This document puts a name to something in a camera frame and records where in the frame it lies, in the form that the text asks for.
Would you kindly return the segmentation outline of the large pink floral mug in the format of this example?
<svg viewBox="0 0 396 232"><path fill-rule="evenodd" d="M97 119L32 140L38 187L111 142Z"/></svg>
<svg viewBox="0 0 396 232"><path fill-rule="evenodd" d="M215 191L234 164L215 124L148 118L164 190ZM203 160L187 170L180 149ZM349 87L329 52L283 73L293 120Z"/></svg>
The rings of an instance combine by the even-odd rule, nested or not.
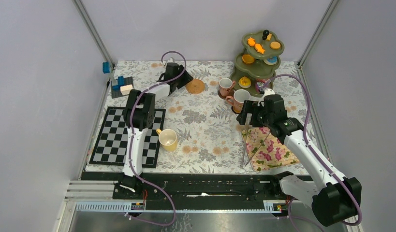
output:
<svg viewBox="0 0 396 232"><path fill-rule="evenodd" d="M250 93L244 89L239 89L234 92L232 96L226 96L225 101L231 106L243 108L246 100L250 100Z"/></svg>

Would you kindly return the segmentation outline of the purple candy packet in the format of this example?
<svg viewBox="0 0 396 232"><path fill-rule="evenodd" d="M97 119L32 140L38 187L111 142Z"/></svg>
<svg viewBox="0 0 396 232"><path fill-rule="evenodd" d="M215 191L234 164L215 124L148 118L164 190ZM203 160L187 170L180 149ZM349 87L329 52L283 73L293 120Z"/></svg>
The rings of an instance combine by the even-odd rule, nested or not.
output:
<svg viewBox="0 0 396 232"><path fill-rule="evenodd" d="M264 94L264 82L257 82L255 84L255 89L256 89L257 93Z"/></svg>

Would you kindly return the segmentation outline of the yellow frosted donut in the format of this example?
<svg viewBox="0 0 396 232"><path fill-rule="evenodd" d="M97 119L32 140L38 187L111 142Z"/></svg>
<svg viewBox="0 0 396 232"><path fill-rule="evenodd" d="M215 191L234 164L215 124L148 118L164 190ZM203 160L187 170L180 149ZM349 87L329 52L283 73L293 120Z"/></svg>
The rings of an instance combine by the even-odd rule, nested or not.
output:
<svg viewBox="0 0 396 232"><path fill-rule="evenodd" d="M248 77L243 76L239 79L238 84L241 88L249 88L251 86L251 80Z"/></svg>

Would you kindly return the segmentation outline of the blue frosted donut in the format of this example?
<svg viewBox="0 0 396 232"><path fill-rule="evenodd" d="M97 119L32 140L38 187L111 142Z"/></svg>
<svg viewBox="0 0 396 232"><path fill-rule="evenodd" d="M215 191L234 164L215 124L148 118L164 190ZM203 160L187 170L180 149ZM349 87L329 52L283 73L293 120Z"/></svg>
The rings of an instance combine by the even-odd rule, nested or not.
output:
<svg viewBox="0 0 396 232"><path fill-rule="evenodd" d="M278 57L270 57L270 58L267 58L267 59L264 59L263 60L263 62L266 64L266 65L275 65L275 64L277 64L277 62L278 62Z"/></svg>

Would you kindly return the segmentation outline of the metal tongs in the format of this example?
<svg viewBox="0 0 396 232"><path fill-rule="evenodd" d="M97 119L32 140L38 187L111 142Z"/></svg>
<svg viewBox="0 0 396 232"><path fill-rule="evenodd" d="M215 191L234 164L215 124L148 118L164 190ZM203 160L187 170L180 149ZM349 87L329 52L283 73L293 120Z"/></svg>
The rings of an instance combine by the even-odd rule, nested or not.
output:
<svg viewBox="0 0 396 232"><path fill-rule="evenodd" d="M241 159L240 167L245 168L259 151L266 147L267 138L270 135L270 130L266 127L244 129L242 138L245 147L245 153Z"/></svg>

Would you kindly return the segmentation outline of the small orange cookie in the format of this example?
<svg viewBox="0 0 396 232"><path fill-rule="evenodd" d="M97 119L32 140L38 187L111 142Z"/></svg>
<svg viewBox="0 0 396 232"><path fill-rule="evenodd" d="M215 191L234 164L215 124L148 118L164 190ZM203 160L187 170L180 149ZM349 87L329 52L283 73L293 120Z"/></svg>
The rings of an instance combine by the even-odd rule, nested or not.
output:
<svg viewBox="0 0 396 232"><path fill-rule="evenodd" d="M257 53L260 53L260 54L264 54L265 53L265 50L263 49L263 46L261 44L259 44L259 43L256 43L254 45L254 49L255 49L255 51Z"/></svg>

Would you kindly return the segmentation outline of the orange bear cookie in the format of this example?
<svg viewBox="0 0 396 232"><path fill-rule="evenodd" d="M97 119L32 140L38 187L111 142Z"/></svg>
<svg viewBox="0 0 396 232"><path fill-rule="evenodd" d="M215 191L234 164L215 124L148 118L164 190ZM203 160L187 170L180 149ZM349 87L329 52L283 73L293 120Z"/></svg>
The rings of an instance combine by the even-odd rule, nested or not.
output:
<svg viewBox="0 0 396 232"><path fill-rule="evenodd" d="M254 38L249 37L249 38L247 39L247 44L248 44L248 46L250 46L250 47L254 47L254 46L256 45L256 41L255 41Z"/></svg>

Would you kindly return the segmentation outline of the round orange biscuit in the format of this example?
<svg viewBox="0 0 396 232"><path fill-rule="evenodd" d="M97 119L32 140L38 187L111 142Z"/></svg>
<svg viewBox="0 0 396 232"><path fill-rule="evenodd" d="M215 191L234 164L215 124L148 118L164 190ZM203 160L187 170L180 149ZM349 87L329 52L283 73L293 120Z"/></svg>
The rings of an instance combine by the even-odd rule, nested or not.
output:
<svg viewBox="0 0 396 232"><path fill-rule="evenodd" d="M279 43L277 41L273 41L270 43L270 48L273 50L279 50L279 49L281 49L281 43Z"/></svg>

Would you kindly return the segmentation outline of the square yellow cracker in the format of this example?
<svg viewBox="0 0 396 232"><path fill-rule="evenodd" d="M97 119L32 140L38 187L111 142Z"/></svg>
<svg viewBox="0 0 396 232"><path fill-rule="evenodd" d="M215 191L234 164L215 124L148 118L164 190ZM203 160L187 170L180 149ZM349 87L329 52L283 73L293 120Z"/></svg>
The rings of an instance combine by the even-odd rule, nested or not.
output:
<svg viewBox="0 0 396 232"><path fill-rule="evenodd" d="M267 36L266 40L267 40L267 41L270 41L270 40L271 40L271 38L272 38L272 35L273 35L272 33L268 34L268 36Z"/></svg>

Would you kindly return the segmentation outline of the dark brown round coaster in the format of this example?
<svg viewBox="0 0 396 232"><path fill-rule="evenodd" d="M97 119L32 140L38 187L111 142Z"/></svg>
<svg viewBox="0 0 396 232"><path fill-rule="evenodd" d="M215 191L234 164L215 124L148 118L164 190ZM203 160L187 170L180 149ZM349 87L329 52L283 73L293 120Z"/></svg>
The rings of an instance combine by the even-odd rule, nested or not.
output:
<svg viewBox="0 0 396 232"><path fill-rule="evenodd" d="M221 99L225 99L226 98L226 96L228 96L229 95L229 93L227 93L225 96L223 96L222 94L221 94L221 92L220 91L218 91L218 96L221 98Z"/></svg>

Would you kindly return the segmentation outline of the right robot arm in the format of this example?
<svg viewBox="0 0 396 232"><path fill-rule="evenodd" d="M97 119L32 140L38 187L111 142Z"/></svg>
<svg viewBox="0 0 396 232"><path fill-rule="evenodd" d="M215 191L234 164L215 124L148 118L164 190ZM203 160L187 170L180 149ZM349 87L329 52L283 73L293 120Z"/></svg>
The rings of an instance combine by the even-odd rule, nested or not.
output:
<svg viewBox="0 0 396 232"><path fill-rule="evenodd" d="M347 178L324 157L299 120L288 117L280 95L265 96L260 102L245 100L236 118L239 124L246 123L248 114L251 114L250 125L269 128L270 133L294 153L314 181L312 185L293 174L283 174L270 186L274 198L282 199L286 195L296 198L309 206L326 227L345 223L351 217L357 220L349 222L349 226L361 223L361 183L355 177Z"/></svg>

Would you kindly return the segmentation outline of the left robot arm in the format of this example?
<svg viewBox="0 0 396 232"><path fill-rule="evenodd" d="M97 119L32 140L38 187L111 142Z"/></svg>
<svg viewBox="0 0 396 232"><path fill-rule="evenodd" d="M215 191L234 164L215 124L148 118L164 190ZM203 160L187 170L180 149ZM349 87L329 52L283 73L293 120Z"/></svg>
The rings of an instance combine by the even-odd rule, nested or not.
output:
<svg viewBox="0 0 396 232"><path fill-rule="evenodd" d="M155 101L171 95L193 80L181 64L169 62L155 84L143 91L132 89L124 109L128 143L118 186L132 199L141 196L143 186L138 178L142 173L144 141L155 119Z"/></svg>

